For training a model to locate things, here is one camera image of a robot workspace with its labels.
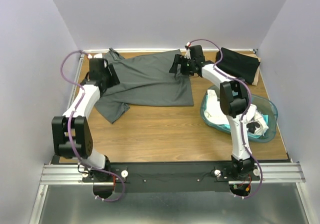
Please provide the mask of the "grey t-shirt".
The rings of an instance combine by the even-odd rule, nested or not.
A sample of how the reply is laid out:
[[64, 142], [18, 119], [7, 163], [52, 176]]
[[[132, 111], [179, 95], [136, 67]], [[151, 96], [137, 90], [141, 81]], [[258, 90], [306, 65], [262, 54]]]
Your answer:
[[110, 49], [105, 58], [113, 65], [120, 83], [106, 90], [95, 104], [97, 111], [111, 124], [131, 105], [175, 107], [193, 106], [188, 76], [169, 72], [179, 49], [125, 58]]

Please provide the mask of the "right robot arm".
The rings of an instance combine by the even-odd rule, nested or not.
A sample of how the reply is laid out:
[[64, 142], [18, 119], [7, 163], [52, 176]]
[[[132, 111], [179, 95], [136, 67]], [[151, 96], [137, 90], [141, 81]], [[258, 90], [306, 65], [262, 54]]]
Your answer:
[[241, 180], [254, 169], [250, 151], [246, 114], [251, 106], [251, 93], [245, 81], [222, 71], [217, 63], [206, 60], [201, 45], [185, 46], [186, 54], [176, 54], [169, 73], [178, 71], [185, 76], [198, 76], [219, 88], [219, 105], [226, 116], [232, 139], [230, 175]]

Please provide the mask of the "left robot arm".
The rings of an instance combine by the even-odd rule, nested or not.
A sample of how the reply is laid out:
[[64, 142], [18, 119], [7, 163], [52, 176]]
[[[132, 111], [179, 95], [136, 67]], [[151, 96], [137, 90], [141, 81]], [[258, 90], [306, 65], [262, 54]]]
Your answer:
[[81, 83], [70, 107], [51, 121], [54, 152], [59, 157], [76, 159], [101, 182], [112, 173], [109, 158], [95, 150], [88, 118], [95, 104], [107, 89], [120, 84], [115, 68], [101, 55], [89, 59], [89, 71]]

